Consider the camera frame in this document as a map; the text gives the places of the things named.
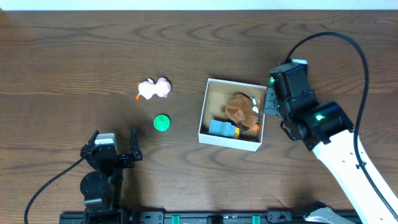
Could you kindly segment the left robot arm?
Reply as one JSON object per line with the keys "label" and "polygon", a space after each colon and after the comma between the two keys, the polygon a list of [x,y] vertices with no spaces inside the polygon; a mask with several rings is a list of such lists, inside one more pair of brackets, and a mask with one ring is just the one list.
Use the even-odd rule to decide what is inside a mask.
{"label": "left robot arm", "polygon": [[129,150],[127,154],[118,153],[116,135],[98,131],[82,147],[81,158],[94,168],[80,183],[88,211],[102,212],[119,206],[123,170],[135,167],[135,162],[142,160],[135,129],[131,131]]}

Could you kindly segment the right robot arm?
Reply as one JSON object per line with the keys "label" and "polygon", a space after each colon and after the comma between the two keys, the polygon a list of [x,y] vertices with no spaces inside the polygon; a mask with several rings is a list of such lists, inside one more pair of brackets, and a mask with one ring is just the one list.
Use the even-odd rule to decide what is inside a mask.
{"label": "right robot arm", "polygon": [[318,102],[304,60],[273,68],[264,113],[278,116],[293,141],[332,173],[363,223],[397,223],[397,197],[354,135],[354,125],[334,101]]}

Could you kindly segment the yellow grey toy truck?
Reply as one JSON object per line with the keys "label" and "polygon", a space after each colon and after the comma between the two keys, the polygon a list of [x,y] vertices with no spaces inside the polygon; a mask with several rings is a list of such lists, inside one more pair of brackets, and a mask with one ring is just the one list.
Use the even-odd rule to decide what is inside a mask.
{"label": "yellow grey toy truck", "polygon": [[230,122],[212,119],[210,121],[208,134],[223,138],[239,139],[241,130]]}

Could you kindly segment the green round plastic toy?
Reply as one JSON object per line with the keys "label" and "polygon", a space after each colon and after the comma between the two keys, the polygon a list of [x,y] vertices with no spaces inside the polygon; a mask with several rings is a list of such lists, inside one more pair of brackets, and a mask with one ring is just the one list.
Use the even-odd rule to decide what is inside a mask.
{"label": "green round plastic toy", "polygon": [[153,124],[159,132],[166,132],[170,128],[171,121],[166,114],[160,114],[155,117]]}

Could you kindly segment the brown plush toy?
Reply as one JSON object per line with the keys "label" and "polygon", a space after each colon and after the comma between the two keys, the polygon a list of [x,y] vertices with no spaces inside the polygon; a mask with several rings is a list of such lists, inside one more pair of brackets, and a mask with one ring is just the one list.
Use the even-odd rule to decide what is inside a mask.
{"label": "brown plush toy", "polygon": [[237,93],[221,108],[221,113],[241,131],[257,131],[259,118],[252,107],[252,101],[246,95]]}

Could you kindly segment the pink white duck toy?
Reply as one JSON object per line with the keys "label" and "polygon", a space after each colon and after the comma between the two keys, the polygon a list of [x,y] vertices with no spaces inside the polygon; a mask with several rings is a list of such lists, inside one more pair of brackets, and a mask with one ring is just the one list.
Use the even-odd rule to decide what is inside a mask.
{"label": "pink white duck toy", "polygon": [[139,99],[143,96],[145,99],[149,100],[154,95],[159,97],[166,98],[168,94],[171,92],[171,84],[166,78],[159,78],[158,81],[155,83],[153,79],[148,78],[146,81],[139,82],[137,84],[138,87],[138,94],[136,95],[135,99]]}

